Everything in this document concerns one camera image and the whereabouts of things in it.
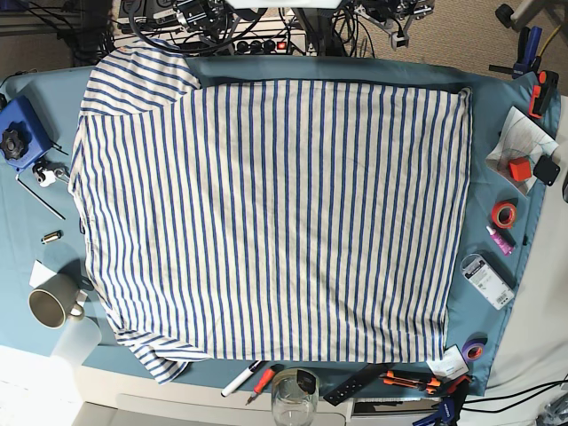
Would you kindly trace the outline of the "white black marker pen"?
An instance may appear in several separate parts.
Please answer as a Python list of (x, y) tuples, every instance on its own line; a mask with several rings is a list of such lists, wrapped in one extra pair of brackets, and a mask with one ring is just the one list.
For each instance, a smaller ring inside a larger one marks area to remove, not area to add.
[(257, 360), (247, 366), (221, 390), (221, 396), (226, 398), (238, 390), (263, 364), (263, 360)]

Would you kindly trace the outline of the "blue black spring clamp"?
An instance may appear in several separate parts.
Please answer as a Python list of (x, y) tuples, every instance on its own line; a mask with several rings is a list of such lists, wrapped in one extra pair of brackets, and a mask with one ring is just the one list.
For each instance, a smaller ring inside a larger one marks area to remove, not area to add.
[(456, 425), (460, 418), (460, 412), (465, 403), (465, 399), (469, 393), (471, 381), (471, 376), (462, 375), (445, 384), (442, 390), (442, 398), (437, 404), (435, 412), (421, 420), (413, 422), (413, 425)]

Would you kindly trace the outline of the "red cube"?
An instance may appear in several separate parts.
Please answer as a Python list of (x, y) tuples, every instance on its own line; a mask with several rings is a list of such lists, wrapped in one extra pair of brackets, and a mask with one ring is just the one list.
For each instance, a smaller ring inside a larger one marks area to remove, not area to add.
[(516, 182), (523, 182), (532, 176), (531, 163), (526, 157), (518, 157), (509, 161), (510, 176)]

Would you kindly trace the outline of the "clear plastic screw box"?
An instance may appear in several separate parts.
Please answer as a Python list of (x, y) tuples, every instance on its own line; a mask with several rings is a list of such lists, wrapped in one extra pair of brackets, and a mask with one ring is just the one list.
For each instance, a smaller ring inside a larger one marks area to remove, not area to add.
[(502, 309), (515, 298), (514, 292), (478, 253), (466, 255), (460, 264), (462, 276), (496, 310)]

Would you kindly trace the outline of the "teal table cloth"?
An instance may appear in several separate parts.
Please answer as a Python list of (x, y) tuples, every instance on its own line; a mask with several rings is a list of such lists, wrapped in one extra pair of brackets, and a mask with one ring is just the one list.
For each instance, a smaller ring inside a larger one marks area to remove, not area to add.
[[(473, 142), (471, 154), (470, 185), (464, 207), (465, 228), (462, 231), (459, 253), (456, 255), (455, 275), (449, 290), (447, 307), (448, 342), (464, 343), (466, 335), (474, 331), (489, 337), (487, 355), (474, 364), (475, 379), (471, 392), (481, 395), (489, 380), (491, 365), (505, 333), (513, 303), (496, 311), (460, 275), (457, 260), (462, 260), (466, 251), (481, 249), (492, 266), (506, 282), (517, 291), (529, 254), (534, 247), (533, 238), (540, 220), (545, 186), (541, 183), (524, 198), (510, 184), (485, 166), (485, 155), (497, 143), (498, 130), (509, 108), (528, 107), (529, 91), (535, 80), (526, 75), (515, 81), (502, 81), (492, 77), (474, 75), (451, 67), (406, 63), (385, 59), (341, 59), (302, 57), (253, 57), (251, 58), (206, 58), (185, 59), (190, 71), (204, 87), (223, 83), (271, 81), (277, 79), (326, 80), (331, 82), (377, 83), (398, 87), (423, 87), (433, 90), (458, 91), (470, 87), (473, 90)], [(71, 149), (71, 137), (79, 112), (80, 99), (85, 91), (92, 67), (77, 67), (39, 74), (14, 76), (9, 79), (4, 91), (8, 97), (23, 94), (29, 98), (43, 120), (48, 133), (56, 135), (66, 150)], [(41, 326), (28, 309), (28, 293), (32, 287), (28, 279), (32, 263), (39, 259), (55, 270), (68, 273), (87, 289), (88, 313), (98, 322), (103, 333), (103, 346), (88, 359), (91, 367), (126, 375), (149, 378), (150, 374), (134, 355), (115, 341), (106, 314), (98, 295), (92, 290), (84, 271), (85, 246), (80, 233), (79, 216), (67, 187), (48, 190), (48, 198), (60, 209), (67, 220), (61, 222), (39, 207), (31, 197), (16, 188), (15, 172), (1, 160), (1, 346), (48, 355), (53, 349), (58, 330)], [(518, 202), (521, 217), (514, 225), (510, 236), (517, 247), (506, 260), (497, 255), (497, 248), (490, 247), (489, 235), (481, 225), (489, 218), (489, 209), (498, 195)], [(40, 237), (48, 231), (60, 229), (63, 241), (40, 247)], [(197, 362), (182, 375), (180, 383), (219, 387), (228, 382), (229, 374), (238, 367), (244, 368), (242, 360), (211, 360)]]

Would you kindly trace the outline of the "blue black bar clamp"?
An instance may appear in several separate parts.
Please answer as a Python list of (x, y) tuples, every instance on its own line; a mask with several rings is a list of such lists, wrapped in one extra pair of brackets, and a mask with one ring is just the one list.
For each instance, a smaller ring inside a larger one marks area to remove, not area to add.
[(541, 27), (524, 27), (519, 34), (517, 44), (517, 61), (514, 66), (502, 67), (490, 65), (488, 70), (499, 74), (509, 75), (513, 79), (517, 79), (531, 72), (537, 73), (541, 62), (541, 57), (538, 55), (541, 34)]

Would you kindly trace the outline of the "grey ceramic mug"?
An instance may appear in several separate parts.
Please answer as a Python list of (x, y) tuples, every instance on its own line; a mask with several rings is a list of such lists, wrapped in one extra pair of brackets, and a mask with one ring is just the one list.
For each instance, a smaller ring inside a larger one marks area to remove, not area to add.
[(77, 302), (79, 287), (65, 274), (56, 274), (34, 288), (28, 296), (28, 306), (43, 326), (58, 329), (66, 321), (82, 320), (84, 308)]

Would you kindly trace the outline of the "pink glue tube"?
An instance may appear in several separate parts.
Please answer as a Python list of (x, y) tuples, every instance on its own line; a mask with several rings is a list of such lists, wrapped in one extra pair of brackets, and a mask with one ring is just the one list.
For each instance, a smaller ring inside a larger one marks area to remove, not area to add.
[(499, 247), (504, 256), (510, 256), (514, 251), (514, 246), (508, 242), (495, 228), (490, 225), (485, 227), (492, 241)]

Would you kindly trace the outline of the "orange black utility knife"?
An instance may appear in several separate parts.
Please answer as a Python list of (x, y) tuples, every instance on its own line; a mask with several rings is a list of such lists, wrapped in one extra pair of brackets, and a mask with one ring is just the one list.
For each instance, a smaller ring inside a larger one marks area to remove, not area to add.
[(409, 378), (392, 370), (388, 370), (386, 373), (381, 374), (380, 378), (386, 385), (424, 391), (429, 395), (434, 395), (441, 386), (441, 381), (434, 376), (426, 378)]

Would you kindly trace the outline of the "clear drinking glass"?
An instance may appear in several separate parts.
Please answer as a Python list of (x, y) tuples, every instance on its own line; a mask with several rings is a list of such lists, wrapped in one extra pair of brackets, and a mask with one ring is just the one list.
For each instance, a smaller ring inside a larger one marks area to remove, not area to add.
[(317, 411), (320, 382), (311, 370), (287, 368), (272, 379), (272, 417), (279, 426), (311, 425)]

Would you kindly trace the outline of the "black allen key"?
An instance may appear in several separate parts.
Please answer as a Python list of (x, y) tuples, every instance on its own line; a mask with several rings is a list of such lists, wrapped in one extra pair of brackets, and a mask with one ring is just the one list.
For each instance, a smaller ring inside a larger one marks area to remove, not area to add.
[(38, 201), (44, 208), (51, 212), (59, 220), (65, 221), (66, 218), (60, 214), (55, 208), (53, 208), (48, 202), (41, 198), (36, 192), (34, 192), (28, 185), (26, 185), (20, 178), (20, 174), (16, 173), (15, 181), (36, 201)]

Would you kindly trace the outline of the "black orange clamp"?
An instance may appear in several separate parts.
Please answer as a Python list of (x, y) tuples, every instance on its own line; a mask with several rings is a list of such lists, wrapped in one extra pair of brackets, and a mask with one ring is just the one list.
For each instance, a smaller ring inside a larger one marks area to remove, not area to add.
[(547, 111), (556, 90), (559, 74), (543, 70), (537, 75), (537, 83), (532, 87), (528, 115), (540, 119)]

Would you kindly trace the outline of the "purple tape roll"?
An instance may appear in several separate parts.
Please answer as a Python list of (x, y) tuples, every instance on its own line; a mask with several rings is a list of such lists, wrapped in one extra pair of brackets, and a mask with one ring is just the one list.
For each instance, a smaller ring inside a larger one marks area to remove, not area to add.
[(468, 362), (480, 359), (485, 352), (486, 340), (484, 338), (473, 338), (468, 340), (461, 348), (461, 355)]

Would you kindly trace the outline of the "blue white striped T-shirt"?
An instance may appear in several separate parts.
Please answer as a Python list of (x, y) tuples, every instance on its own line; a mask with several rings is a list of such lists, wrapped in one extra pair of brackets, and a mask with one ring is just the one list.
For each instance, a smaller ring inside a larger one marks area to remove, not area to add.
[(201, 85), (136, 42), (91, 71), (68, 190), (116, 341), (159, 383), (206, 359), (441, 359), (472, 93)]

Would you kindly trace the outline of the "white card box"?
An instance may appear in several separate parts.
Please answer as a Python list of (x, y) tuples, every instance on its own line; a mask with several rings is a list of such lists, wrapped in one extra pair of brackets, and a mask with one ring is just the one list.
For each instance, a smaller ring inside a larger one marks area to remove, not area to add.
[(468, 365), (457, 345), (448, 348), (442, 359), (427, 361), (426, 364), (432, 374), (445, 381), (452, 381), (469, 372)]

